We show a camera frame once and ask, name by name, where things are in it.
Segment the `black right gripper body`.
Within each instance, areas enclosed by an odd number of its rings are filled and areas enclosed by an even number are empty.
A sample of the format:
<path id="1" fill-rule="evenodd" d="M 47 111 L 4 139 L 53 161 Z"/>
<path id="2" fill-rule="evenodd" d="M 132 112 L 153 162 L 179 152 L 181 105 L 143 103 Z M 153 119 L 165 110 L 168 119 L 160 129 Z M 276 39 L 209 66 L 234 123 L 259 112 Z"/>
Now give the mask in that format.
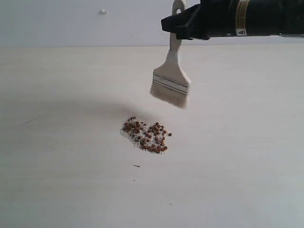
<path id="1" fill-rule="evenodd" d="M 236 37 L 236 0 L 200 2 L 200 39 Z"/>

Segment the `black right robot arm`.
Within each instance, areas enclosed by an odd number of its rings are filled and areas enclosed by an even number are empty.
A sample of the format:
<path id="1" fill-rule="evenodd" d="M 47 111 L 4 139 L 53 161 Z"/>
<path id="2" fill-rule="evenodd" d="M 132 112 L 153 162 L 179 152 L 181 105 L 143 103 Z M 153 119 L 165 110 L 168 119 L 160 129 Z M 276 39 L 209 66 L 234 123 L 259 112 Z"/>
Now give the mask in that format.
<path id="1" fill-rule="evenodd" d="M 177 39 L 303 37 L 302 0 L 202 0 L 161 20 Z"/>

